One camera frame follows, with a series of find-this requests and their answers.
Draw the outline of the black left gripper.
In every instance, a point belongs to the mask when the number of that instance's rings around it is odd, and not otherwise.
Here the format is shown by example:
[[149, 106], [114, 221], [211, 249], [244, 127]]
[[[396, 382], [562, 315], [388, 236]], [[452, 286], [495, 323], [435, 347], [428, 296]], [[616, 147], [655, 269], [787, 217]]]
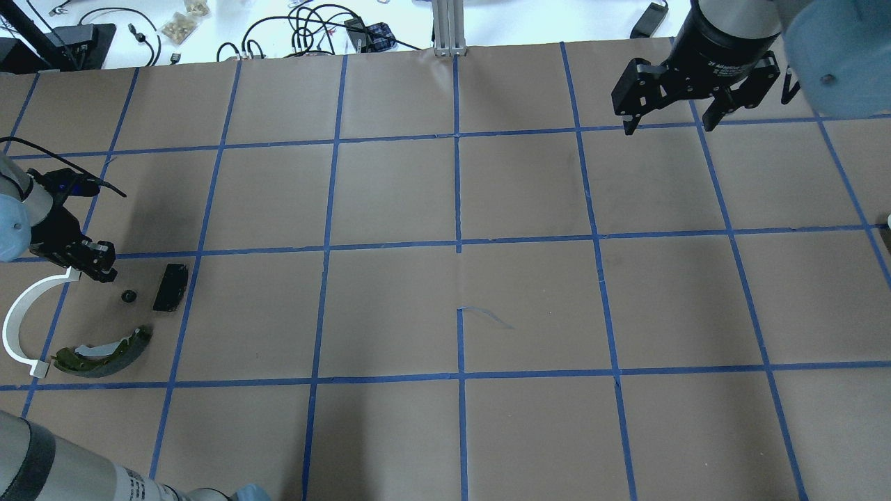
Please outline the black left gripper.
[[112, 283], [118, 275], [114, 244], [84, 235], [79, 220], [61, 204], [55, 204], [41, 222], [32, 226], [29, 252], [99, 283]]

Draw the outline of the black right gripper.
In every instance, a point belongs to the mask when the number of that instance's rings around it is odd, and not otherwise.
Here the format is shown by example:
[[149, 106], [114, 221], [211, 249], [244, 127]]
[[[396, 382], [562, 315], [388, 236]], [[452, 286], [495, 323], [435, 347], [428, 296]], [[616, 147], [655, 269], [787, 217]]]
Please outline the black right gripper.
[[642, 117], [675, 102], [712, 98], [701, 115], [712, 132], [728, 114], [761, 104], [779, 79], [771, 45], [779, 38], [774, 3], [693, 3], [659, 65], [633, 58], [611, 92], [614, 114], [633, 136]]

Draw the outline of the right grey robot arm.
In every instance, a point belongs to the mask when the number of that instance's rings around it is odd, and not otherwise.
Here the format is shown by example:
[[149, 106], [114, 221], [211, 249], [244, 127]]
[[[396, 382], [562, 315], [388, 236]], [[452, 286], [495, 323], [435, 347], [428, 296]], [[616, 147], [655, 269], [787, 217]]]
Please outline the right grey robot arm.
[[704, 130], [757, 108], [778, 80], [782, 103], [868, 118], [890, 106], [888, 1], [693, 1], [670, 54], [633, 58], [610, 94], [624, 133], [649, 112], [710, 100]]

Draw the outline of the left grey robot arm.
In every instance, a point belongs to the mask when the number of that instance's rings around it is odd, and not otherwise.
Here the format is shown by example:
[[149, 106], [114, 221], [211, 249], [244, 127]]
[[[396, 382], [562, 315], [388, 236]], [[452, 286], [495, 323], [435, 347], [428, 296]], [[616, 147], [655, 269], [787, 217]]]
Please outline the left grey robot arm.
[[108, 185], [105, 181], [74, 166], [45, 174], [25, 170], [6, 154], [1, 171], [3, 262], [31, 253], [100, 283], [115, 281], [114, 244], [87, 237], [79, 219], [65, 207], [70, 197], [98, 196]]

